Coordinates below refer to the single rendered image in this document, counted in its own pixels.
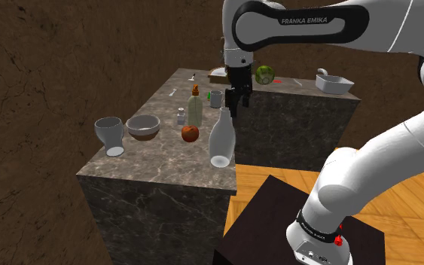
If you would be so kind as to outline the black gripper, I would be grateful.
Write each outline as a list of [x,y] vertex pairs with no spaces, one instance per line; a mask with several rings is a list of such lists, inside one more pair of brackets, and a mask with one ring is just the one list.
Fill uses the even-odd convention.
[[252,91],[252,65],[243,67],[226,66],[227,78],[232,88],[225,90],[225,106],[229,108],[230,116],[236,117],[237,91],[242,93],[243,107],[249,107]]

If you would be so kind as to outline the grey mug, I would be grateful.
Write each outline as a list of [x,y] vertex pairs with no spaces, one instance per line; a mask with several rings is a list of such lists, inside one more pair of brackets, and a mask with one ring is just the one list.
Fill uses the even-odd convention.
[[212,90],[209,93],[209,105],[211,108],[220,108],[224,93],[220,90]]

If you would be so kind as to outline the green round melon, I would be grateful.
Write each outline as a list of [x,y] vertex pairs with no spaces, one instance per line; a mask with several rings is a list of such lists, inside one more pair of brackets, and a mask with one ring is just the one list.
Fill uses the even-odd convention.
[[260,85],[271,84],[274,78],[275,71],[267,65],[259,66],[255,72],[255,80]]

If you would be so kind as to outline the white glass bottle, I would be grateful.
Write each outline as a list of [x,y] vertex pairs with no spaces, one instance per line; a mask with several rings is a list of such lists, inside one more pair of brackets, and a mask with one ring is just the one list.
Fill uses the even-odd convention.
[[210,163],[217,168],[227,167],[231,162],[235,144],[236,134],[230,110],[227,107],[221,107],[219,119],[209,136]]

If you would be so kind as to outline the green spray bottle orange top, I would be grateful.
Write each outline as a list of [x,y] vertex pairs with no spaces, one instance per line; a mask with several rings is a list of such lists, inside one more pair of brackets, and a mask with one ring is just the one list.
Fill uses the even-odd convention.
[[200,98],[198,85],[195,84],[188,99],[188,125],[200,127],[203,117],[203,101]]

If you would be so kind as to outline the red apple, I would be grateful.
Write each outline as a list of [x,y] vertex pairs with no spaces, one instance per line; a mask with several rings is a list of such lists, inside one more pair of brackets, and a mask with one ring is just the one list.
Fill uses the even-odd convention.
[[181,129],[181,137],[185,142],[195,142],[200,136],[200,131],[196,126],[184,126]]

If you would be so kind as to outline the white sink basin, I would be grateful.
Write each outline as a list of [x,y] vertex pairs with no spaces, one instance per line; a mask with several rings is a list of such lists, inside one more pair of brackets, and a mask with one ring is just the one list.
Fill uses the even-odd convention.
[[317,75],[316,87],[323,93],[343,95],[354,85],[352,81],[333,75]]

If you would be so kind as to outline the white and brown bowl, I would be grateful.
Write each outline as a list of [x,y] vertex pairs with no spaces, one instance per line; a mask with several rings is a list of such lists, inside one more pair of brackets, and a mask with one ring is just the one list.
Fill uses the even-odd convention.
[[160,119],[151,114],[131,117],[127,122],[128,133],[138,141],[149,141],[156,137],[160,130]]

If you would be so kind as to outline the dark robot stand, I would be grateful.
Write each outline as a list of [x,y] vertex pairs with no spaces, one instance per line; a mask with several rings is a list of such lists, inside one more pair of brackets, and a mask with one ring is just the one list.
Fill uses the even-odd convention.
[[[287,242],[286,228],[307,197],[307,193],[268,176],[221,240],[212,265],[303,265]],[[386,265],[382,231],[347,217],[342,235],[353,265]]]

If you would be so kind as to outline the grey glass cup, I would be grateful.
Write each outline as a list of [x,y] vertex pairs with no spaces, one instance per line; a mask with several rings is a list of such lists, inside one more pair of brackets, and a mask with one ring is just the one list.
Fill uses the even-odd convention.
[[108,157],[118,157],[124,153],[122,139],[124,125],[119,117],[104,117],[94,123],[96,136],[103,143]]

